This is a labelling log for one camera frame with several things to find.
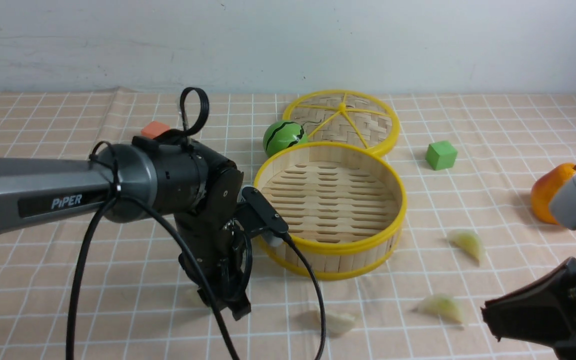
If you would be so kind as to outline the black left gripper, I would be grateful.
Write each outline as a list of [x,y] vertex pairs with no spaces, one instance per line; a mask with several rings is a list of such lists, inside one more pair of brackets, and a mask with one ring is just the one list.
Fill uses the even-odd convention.
[[229,309],[239,321],[251,312],[246,289],[253,258],[250,237],[233,220],[243,173],[214,150],[196,153],[207,168],[205,196],[193,210],[174,215],[174,220],[200,271],[195,271],[187,254],[182,255],[183,264],[192,280],[199,281],[203,274],[219,312]]

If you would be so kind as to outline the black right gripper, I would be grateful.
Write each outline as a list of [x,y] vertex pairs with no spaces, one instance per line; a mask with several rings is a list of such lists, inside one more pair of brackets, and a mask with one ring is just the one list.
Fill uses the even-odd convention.
[[497,340],[550,347],[560,360],[576,360],[576,258],[494,300],[481,310]]

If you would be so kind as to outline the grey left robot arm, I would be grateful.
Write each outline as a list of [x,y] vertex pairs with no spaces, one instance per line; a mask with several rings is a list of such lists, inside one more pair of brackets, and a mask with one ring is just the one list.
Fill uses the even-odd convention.
[[194,256],[219,309],[238,320],[250,313],[249,276],[241,271],[245,240],[233,225],[243,173],[221,153],[191,140],[156,143],[136,136],[91,161],[0,157],[0,235],[96,212],[119,194],[105,218],[125,224],[149,218],[127,197],[173,215],[190,253],[179,257],[196,284]]

